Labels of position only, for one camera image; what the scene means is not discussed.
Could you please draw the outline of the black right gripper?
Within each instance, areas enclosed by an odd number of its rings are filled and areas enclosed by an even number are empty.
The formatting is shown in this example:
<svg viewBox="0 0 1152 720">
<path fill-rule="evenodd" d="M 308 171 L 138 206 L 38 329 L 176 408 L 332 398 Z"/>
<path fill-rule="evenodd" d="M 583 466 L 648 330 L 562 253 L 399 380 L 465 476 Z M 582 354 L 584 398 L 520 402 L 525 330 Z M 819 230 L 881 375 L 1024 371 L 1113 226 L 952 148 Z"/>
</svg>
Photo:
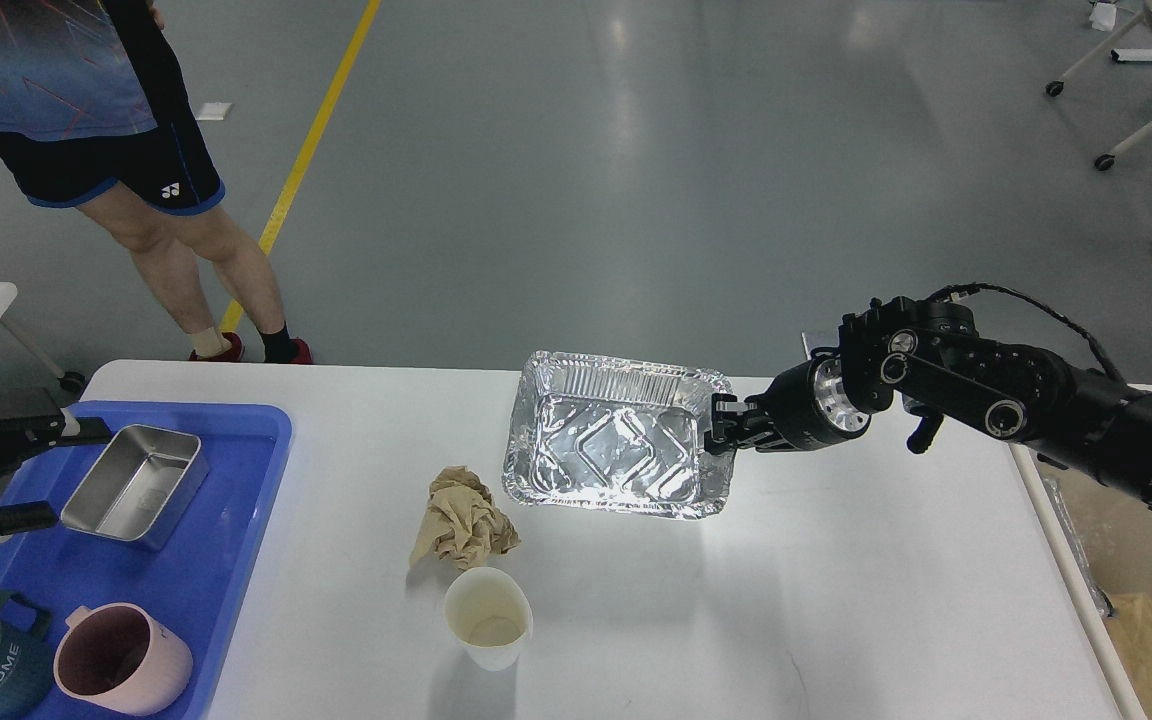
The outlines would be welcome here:
<svg viewBox="0 0 1152 720">
<path fill-rule="evenodd" d="M 758 418 L 768 418 L 771 430 L 726 423 Z M 814 357 L 786 370 L 761 395 L 712 395 L 712 419 L 717 423 L 705 434 L 704 450 L 717 456 L 760 447 L 765 454 L 823 450 L 870 429 L 870 415 L 846 395 L 838 357 Z"/>
</svg>

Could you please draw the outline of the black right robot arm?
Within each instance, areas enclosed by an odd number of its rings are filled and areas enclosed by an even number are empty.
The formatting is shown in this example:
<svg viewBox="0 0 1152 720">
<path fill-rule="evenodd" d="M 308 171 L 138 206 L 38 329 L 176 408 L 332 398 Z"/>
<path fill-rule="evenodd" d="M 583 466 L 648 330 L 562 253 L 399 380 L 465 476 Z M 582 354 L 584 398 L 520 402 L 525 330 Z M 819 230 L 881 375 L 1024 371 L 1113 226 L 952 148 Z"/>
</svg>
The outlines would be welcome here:
<svg viewBox="0 0 1152 720">
<path fill-rule="evenodd" d="M 838 343 L 776 376 L 759 395 L 714 395 L 708 454 L 819 450 L 867 432 L 869 420 L 904 397 L 919 419 L 909 450 L 929 450 L 943 420 L 1036 450 L 1043 461 L 1087 473 L 1152 511 L 1152 392 L 1130 387 L 1100 342 L 1094 369 L 1058 354 L 982 338 L 963 300 L 979 282 L 925 300 L 870 301 L 846 314 Z"/>
</svg>

